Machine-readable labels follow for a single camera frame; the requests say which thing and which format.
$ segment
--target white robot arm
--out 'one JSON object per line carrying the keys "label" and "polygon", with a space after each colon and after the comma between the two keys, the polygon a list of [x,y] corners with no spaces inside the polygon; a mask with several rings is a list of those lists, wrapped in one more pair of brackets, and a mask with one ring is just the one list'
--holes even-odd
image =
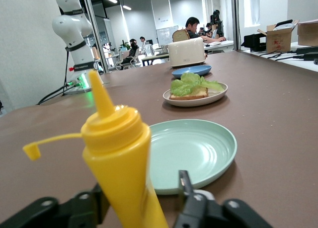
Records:
{"label": "white robot arm", "polygon": [[98,69],[89,45],[83,37],[92,32],[92,25],[87,20],[81,8],[80,0],[56,0],[64,15],[53,19],[54,32],[66,43],[67,51],[70,51],[74,65],[74,74],[70,80],[76,80],[81,86],[73,89],[80,92],[90,90],[90,83],[86,78],[89,70]]}

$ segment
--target bottle nozzle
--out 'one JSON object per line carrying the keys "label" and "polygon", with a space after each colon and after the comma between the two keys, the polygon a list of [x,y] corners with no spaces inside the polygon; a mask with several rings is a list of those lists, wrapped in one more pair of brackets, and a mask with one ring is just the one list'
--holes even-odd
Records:
{"label": "bottle nozzle", "polygon": [[28,144],[28,145],[25,145],[23,147],[23,151],[26,153],[26,155],[28,155],[29,159],[34,161],[34,160],[37,160],[41,157],[41,153],[40,153],[40,150],[38,147],[39,145],[53,142],[56,140],[65,140],[65,139],[70,139],[70,138],[81,138],[81,134],[75,133],[75,134],[59,135],[59,136],[51,137],[51,138],[48,138],[45,140],[33,142],[33,143]]}
{"label": "bottle nozzle", "polygon": [[100,77],[97,74],[97,71],[90,71],[88,76],[92,85],[92,93],[100,119],[112,115],[115,112],[114,104],[111,101],[108,92],[100,83]]}

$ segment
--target green plate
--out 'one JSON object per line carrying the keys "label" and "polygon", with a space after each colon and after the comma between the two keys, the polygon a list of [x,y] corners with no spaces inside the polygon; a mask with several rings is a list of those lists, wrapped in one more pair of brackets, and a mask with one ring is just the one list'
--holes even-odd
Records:
{"label": "green plate", "polygon": [[205,120],[172,120],[150,126],[150,177],[158,195],[178,193],[178,171],[195,189],[219,178],[231,165],[237,141],[227,128]]}

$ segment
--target whiteboard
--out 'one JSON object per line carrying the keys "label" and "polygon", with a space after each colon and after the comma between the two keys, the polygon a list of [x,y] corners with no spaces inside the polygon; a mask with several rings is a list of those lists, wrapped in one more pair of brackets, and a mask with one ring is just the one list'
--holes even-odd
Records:
{"label": "whiteboard", "polygon": [[159,45],[168,45],[172,43],[172,35],[178,30],[178,26],[157,29],[157,40]]}

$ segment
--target window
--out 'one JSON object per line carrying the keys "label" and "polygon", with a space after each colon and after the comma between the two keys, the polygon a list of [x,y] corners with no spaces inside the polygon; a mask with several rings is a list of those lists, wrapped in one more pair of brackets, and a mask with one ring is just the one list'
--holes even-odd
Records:
{"label": "window", "polygon": [[260,0],[244,0],[244,26],[254,27],[260,25],[259,3]]}

